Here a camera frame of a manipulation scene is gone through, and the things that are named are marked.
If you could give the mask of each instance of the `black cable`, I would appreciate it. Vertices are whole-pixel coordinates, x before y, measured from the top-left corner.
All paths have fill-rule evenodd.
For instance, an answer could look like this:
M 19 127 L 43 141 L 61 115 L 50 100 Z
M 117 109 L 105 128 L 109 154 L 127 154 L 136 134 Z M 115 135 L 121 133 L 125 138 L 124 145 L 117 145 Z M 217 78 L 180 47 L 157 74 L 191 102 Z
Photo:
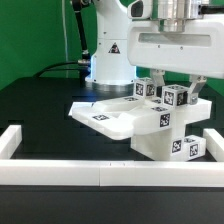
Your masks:
M 223 5 L 202 5 L 200 7 L 199 14 L 217 14 L 217 13 L 224 13 L 224 6 Z
M 78 29 L 79 29 L 79 36 L 80 36 L 80 41 L 81 41 L 81 47 L 82 47 L 82 58 L 83 59 L 90 59 L 90 54 L 87 48 L 87 42 L 86 42 L 86 36 L 85 36 L 85 30 L 83 26 L 83 21 L 82 21 L 82 15 L 81 12 L 75 12 L 77 24 L 78 24 Z
M 63 65 L 76 65 L 78 64 L 78 61 L 68 61 L 68 62 L 61 62 L 61 63 L 56 63 L 53 65 L 49 65 L 47 67 L 45 67 L 44 69 L 42 69 L 41 71 L 35 73 L 33 75 L 33 77 L 38 78 L 40 77 L 45 71 L 51 69 L 51 68 L 55 68 L 55 67 L 59 67 L 59 66 L 63 66 Z
M 39 78 L 45 72 L 57 72 L 57 71 L 81 71 L 81 72 L 88 72 L 88 68 L 62 68 L 62 69 L 46 69 L 38 74 L 35 74 L 34 78 Z

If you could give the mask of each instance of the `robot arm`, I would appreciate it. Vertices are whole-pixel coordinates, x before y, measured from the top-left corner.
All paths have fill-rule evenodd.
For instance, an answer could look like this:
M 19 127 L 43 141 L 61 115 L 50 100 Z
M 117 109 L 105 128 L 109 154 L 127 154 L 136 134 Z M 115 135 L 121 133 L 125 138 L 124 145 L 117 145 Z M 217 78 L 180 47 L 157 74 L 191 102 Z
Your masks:
M 128 30 L 128 58 L 152 69 L 152 79 L 136 79 L 132 96 L 74 109 L 73 118 L 112 139 L 131 137 L 131 148 L 154 160 L 203 156 L 205 139 L 185 137 L 185 128 L 210 117 L 211 102 L 198 98 L 206 77 L 224 79 L 224 16 L 203 15 L 205 6 L 207 0 L 131 4 L 128 13 L 135 20 Z M 190 74 L 191 87 L 163 86 L 164 71 Z

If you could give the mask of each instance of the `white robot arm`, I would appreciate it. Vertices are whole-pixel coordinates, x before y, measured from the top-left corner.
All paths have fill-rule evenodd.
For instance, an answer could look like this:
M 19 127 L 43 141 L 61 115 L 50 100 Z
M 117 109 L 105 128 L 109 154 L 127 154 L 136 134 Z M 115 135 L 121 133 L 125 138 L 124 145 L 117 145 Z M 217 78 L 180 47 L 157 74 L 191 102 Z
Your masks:
M 119 0 L 73 0 L 74 10 L 93 3 L 97 14 L 97 50 L 91 57 L 87 87 L 104 91 L 129 91 L 136 68 L 127 58 L 127 31 L 131 21 Z
M 211 102 L 198 98 L 206 76 L 224 78 L 224 16 L 203 15 L 207 1 L 136 1 L 128 14 L 131 64 L 151 69 L 135 80 L 132 96 L 73 110 L 73 118 L 154 159 L 188 161 L 205 154 L 205 139 L 185 137 L 189 123 L 209 119 Z M 164 71 L 190 74 L 190 88 L 163 86 Z

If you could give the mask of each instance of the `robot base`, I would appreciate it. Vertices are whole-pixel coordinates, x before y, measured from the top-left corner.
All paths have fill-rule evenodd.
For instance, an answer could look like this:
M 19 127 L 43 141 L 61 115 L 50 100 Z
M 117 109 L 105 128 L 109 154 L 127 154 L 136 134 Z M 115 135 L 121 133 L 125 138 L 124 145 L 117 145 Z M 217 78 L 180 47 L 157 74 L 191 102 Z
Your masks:
M 99 84 L 95 82 L 86 81 L 86 87 L 105 91 L 105 92 L 131 92 L 133 91 L 133 84 L 126 84 L 126 85 L 106 85 L 106 84 Z

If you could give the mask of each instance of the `robotic manipulator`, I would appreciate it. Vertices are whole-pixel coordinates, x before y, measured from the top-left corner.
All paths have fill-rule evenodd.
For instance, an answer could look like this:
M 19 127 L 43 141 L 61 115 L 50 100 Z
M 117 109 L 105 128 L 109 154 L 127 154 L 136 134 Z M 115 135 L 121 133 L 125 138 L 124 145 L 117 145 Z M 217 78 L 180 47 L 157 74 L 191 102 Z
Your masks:
M 119 1 L 104 0 L 95 4 L 99 4 L 98 23 L 102 16 L 101 20 L 107 21 L 107 13 L 115 23 L 121 21 L 120 6 L 115 7 Z M 108 6 L 113 8 L 113 13 L 106 10 Z M 127 31 L 127 57 L 132 65 L 150 68 L 151 77 L 135 79 L 132 96 L 98 101 L 90 107 L 74 107 L 73 118 L 111 139 L 131 138 L 131 148 L 153 160 L 188 161 L 205 155 L 206 139 L 185 136 L 185 129 L 187 124 L 210 117 L 211 102 L 198 98 L 206 77 L 224 78 L 223 9 L 223 6 L 210 5 L 209 0 L 133 2 L 127 10 L 131 21 Z M 110 45 L 117 44 L 125 51 L 122 38 L 125 39 L 126 30 L 119 24 L 122 28 L 117 33 L 124 36 L 112 42 L 110 38 L 105 39 L 107 34 L 99 33 L 103 29 L 98 24 L 99 48 L 92 58 L 93 65 L 109 60 L 104 54 L 108 54 Z M 123 66 L 124 70 L 132 70 L 126 64 Z M 165 71 L 189 74 L 191 86 L 165 86 Z M 92 77 L 97 72 L 96 66 Z M 159 86 L 162 86 L 161 97 L 157 96 Z

